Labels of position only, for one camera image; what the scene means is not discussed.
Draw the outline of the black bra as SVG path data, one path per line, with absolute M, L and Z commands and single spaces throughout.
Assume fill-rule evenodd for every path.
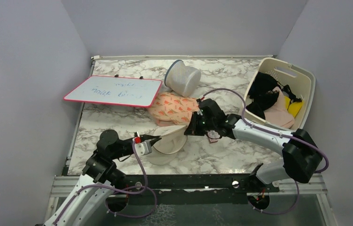
M 262 94 L 251 95 L 252 102 L 246 106 L 246 110 L 265 120 L 265 110 L 275 105 L 280 92 L 271 90 Z

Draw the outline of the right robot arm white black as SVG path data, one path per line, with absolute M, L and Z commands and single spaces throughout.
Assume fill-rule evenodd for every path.
M 292 132 L 259 125 L 237 114 L 225 114 L 214 100 L 207 99 L 199 102 L 199 110 L 193 112 L 184 134 L 206 136 L 210 131 L 220 137 L 255 143 L 282 157 L 273 163 L 261 163 L 251 172 L 248 185 L 256 192 L 283 179 L 308 183 L 324 159 L 305 130 Z

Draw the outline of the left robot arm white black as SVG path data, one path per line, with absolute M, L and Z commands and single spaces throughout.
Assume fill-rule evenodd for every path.
M 86 161 L 76 185 L 64 203 L 45 223 L 45 226 L 75 226 L 83 223 L 108 196 L 125 194 L 128 197 L 153 191 L 140 156 L 152 153 L 152 146 L 160 136 L 139 135 L 121 140 L 113 129 L 102 132 L 96 150 Z M 126 175 L 117 169 L 115 159 L 134 155 L 141 166 L 144 183 L 129 186 Z

